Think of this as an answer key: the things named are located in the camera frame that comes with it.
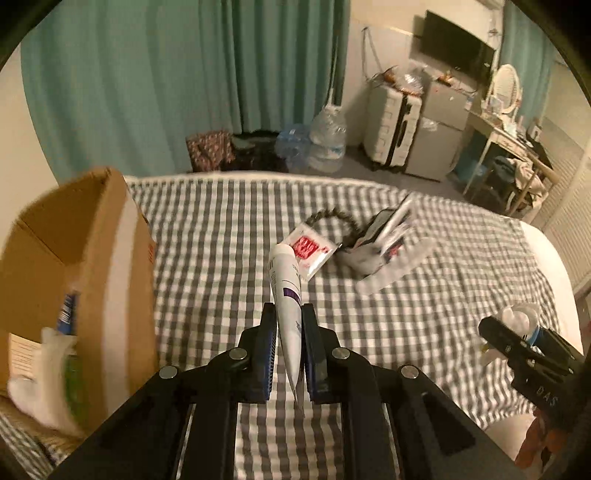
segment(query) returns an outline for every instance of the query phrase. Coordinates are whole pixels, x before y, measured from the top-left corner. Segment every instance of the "cardboard box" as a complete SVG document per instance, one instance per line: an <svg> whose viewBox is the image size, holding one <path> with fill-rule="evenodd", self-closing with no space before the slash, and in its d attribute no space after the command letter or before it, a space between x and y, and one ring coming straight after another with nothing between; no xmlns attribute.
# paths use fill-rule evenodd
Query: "cardboard box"
<svg viewBox="0 0 591 480"><path fill-rule="evenodd" d="M29 205L0 259L0 394L17 367L10 346L34 348L21 339L39 343L75 289L83 428L94 431L157 369L153 258L148 225L116 170L93 171Z"/></svg>

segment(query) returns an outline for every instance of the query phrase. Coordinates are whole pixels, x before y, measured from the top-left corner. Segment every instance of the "bed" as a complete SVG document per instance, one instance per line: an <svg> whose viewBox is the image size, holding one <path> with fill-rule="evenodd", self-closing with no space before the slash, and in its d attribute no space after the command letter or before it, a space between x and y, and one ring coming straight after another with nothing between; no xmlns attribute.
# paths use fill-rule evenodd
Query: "bed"
<svg viewBox="0 0 591 480"><path fill-rule="evenodd" d="M269 301L270 247L323 208L338 207L360 224L405 192L356 180L282 174L215 173L128 178L158 244L155 321L161 365L192 368L235 346ZM302 288L319 323L370 362L420 367L464 412L515 456L531 405L511 387L506 364L478 365L478 321L502 306L534 301L543 324L581 349L574 298L564 265L538 230L465 203L417 194L415 229L438 247L411 274L376 295L355 293L358 279L336 260ZM342 224L318 230L338 241ZM240 406L237 478L340 478L338 406L296 412L277 349L265 406ZM0 432L34 477L51 468L23 451L31 443L0 419ZM59 452L50 452L60 459Z"/></svg>

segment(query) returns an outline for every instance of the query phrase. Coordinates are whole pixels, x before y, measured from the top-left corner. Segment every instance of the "green curtain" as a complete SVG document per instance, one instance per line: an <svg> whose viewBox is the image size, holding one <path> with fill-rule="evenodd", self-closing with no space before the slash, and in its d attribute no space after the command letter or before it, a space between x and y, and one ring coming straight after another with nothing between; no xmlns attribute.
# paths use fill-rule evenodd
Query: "green curtain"
<svg viewBox="0 0 591 480"><path fill-rule="evenodd" d="M555 58L556 49L546 34L518 7L507 1L503 11L499 65L510 63L519 75L523 99L517 117L524 116L525 126L542 113Z"/></svg>
<svg viewBox="0 0 591 480"><path fill-rule="evenodd" d="M349 0L63 0L22 42L37 136L58 181L110 165L190 169L184 139L279 131L340 102Z"/></svg>

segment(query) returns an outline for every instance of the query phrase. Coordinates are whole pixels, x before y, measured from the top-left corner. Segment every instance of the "black flat screen tv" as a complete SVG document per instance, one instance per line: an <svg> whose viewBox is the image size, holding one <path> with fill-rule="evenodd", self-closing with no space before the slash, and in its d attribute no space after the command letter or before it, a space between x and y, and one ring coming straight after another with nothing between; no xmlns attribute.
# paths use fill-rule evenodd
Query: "black flat screen tv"
<svg viewBox="0 0 591 480"><path fill-rule="evenodd" d="M421 52L449 65L479 83L486 83L495 51L455 23L427 11Z"/></svg>

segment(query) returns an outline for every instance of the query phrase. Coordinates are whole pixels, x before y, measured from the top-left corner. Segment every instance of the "bolt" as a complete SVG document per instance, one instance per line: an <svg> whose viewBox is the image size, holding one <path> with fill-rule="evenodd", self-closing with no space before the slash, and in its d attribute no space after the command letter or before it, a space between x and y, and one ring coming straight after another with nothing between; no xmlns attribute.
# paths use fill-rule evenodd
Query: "bolt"
<svg viewBox="0 0 591 480"><path fill-rule="evenodd" d="M418 368L414 365L404 365L400 369L400 373L404 378L417 378L418 377Z"/></svg>
<svg viewBox="0 0 591 480"><path fill-rule="evenodd" d="M177 373L178 373L178 368L173 367L172 365L166 365L166 367L162 367L160 369L160 372L158 374L160 375L160 378L163 378L165 380L169 380L170 378L176 377Z"/></svg>
<svg viewBox="0 0 591 480"><path fill-rule="evenodd" d="M337 360L347 360L351 355L351 352L349 352L346 348L340 346L338 348L334 348L332 354Z"/></svg>
<svg viewBox="0 0 591 480"><path fill-rule="evenodd" d="M232 360L244 360L246 358L247 352L244 348L233 348L230 350L230 358Z"/></svg>

